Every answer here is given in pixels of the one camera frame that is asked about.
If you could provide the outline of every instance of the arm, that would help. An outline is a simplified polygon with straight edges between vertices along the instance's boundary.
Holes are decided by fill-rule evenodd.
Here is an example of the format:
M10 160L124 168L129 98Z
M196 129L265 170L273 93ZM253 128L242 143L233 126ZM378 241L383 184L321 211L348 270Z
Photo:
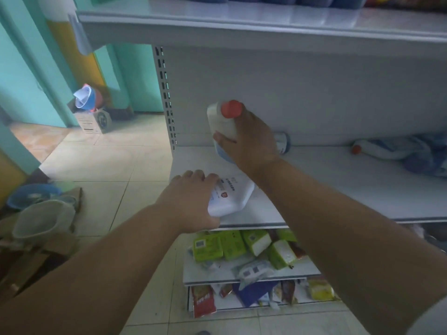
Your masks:
M217 179L176 176L154 205L2 305L1 333L119 334L176 237L219 226L207 210Z
M281 160L244 111L238 142L215 140L266 193L300 245L371 334L403 334L447 295L447 257L394 221Z

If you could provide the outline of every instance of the yellow package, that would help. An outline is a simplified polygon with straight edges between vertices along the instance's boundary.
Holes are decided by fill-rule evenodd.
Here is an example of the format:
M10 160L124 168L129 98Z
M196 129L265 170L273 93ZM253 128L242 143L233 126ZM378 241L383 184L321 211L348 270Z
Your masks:
M307 279L309 285L309 293L313 300L316 301L330 301L335 298L335 293L330 284L323 278Z

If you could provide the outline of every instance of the hand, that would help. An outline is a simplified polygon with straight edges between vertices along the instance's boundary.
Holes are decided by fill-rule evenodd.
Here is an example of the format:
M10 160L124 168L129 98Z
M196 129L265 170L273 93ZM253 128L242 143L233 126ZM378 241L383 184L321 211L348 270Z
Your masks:
M279 152L269 126L243 106L242 114L234 119L237 142L219 132L213 139L232 158L245 174L253 179L254 174L266 164L279 160Z
M186 171L175 176L160 194L156 206L163 207L168 219L179 228L180 233L218 228L219 218L208 213L211 190L219 180L216 174L205 177L202 170Z

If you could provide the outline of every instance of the detergent bottle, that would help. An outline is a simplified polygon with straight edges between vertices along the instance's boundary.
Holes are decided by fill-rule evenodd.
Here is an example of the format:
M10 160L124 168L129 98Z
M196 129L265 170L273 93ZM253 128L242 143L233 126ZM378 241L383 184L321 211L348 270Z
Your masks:
M207 108L208 123L211 132L219 132L233 141L237 141L237 131L234 119L242 113L242 103L236 100L217 102ZM280 154L285 154L290 149L290 138L284 133L274 133L276 148ZM214 141L217 155L224 160L234 163L231 157Z

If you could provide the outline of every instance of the blue bowl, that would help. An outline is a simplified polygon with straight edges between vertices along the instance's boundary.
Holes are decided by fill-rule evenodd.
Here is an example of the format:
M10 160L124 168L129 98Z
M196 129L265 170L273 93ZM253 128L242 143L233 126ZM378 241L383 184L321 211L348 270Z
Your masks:
M6 204L11 208L23 210L34 203L49 200L60 194L62 190L52 184L27 184L17 188L8 197Z

